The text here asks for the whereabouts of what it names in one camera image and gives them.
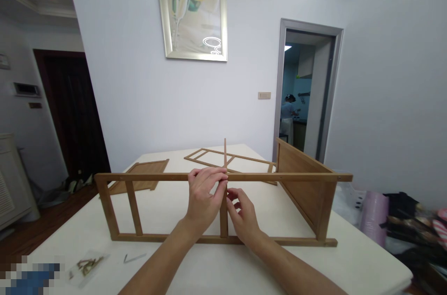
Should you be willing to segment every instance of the door frame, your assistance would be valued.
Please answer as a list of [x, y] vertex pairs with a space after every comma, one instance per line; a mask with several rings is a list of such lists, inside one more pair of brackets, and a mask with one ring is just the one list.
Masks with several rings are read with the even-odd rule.
[[[62, 156], [64, 158], [65, 166], [67, 167], [68, 175], [70, 172], [73, 173], [73, 170], [68, 164], [68, 159], [70, 159], [70, 151], [68, 149], [68, 143], [65, 139], [64, 129], [61, 123], [61, 118], [59, 117], [57, 107], [56, 107], [56, 99], [54, 98], [53, 91], [51, 89], [50, 78], [48, 76], [47, 67], [45, 65], [46, 57], [63, 57], [63, 58], [84, 58], [87, 61], [85, 56], [85, 52], [72, 52], [72, 51], [53, 51], [53, 50], [43, 50], [43, 49], [33, 49], [34, 57], [37, 63], [37, 69], [39, 70], [39, 74], [41, 76], [43, 90], [45, 92], [45, 96], [47, 98], [48, 107], [50, 108], [51, 118], [53, 120], [54, 128], [56, 130], [57, 139], [59, 141], [59, 145], [61, 147]], [[108, 166], [108, 171], [110, 172], [110, 163], [108, 161], [107, 150], [104, 149], [105, 159]]]
[[306, 32], [308, 34], [328, 35], [335, 37], [335, 45], [333, 50], [333, 59], [328, 64], [326, 91], [323, 109], [321, 113], [320, 132], [318, 135], [318, 147], [316, 159], [324, 163], [326, 154], [327, 136], [329, 133], [329, 123], [332, 113], [332, 104], [335, 93], [335, 81], [337, 79], [337, 70], [339, 66], [339, 57], [341, 49], [341, 41], [343, 38], [343, 29], [338, 27], [330, 27], [326, 25], [313, 24], [302, 22], [298, 20], [290, 20], [281, 18], [281, 25], [279, 30], [279, 54], [278, 54], [278, 80], [276, 86], [276, 109], [275, 109], [275, 127], [273, 129], [273, 155], [272, 161], [276, 161], [276, 137], [279, 136], [279, 121], [281, 117], [282, 91], [283, 91], [283, 74], [284, 74], [284, 46], [286, 31], [296, 30]]

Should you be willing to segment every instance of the gray door frame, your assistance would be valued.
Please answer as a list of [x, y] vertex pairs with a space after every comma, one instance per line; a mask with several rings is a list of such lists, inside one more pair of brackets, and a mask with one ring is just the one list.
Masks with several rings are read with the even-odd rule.
[[331, 119], [332, 103], [335, 92], [335, 81], [337, 79], [337, 69], [339, 66], [340, 48], [343, 37], [343, 29], [338, 27], [329, 27], [320, 24], [312, 24], [301, 22], [298, 20], [289, 20], [281, 18], [281, 26], [279, 32], [279, 59], [278, 59], [278, 81], [276, 86], [276, 110], [275, 110], [275, 128], [273, 136], [273, 156], [272, 161], [277, 158], [277, 142], [276, 137], [279, 135], [279, 120], [281, 116], [282, 91], [283, 91], [283, 74], [284, 74], [284, 46], [286, 31], [298, 30], [308, 32], [309, 34], [323, 34], [335, 37], [335, 45], [333, 51], [332, 63], [328, 64], [326, 89], [327, 97], [323, 103], [323, 110], [321, 113], [320, 133], [318, 137], [317, 160], [324, 163], [326, 154], [327, 136], [329, 133], [329, 123]]

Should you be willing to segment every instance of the wine glass painting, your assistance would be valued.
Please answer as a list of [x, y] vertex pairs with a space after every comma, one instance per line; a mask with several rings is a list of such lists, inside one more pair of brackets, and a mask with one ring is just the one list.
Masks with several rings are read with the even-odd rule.
[[226, 0], [160, 0], [167, 58], [227, 61]]

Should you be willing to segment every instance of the forearm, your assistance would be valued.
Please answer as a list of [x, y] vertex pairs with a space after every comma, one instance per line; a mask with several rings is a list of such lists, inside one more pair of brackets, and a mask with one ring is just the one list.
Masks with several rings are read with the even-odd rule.
[[279, 246], [264, 232], [248, 245], [289, 295], [346, 293], [316, 269]]
[[160, 295], [168, 291], [180, 263], [197, 241], [185, 219], [166, 238], [158, 250], [130, 279], [120, 295]]

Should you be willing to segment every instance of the dark wooden door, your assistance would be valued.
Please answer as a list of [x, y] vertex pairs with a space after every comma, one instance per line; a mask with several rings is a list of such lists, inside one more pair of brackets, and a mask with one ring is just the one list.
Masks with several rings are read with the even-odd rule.
[[68, 174], [110, 172], [84, 53], [51, 52], [34, 50]]

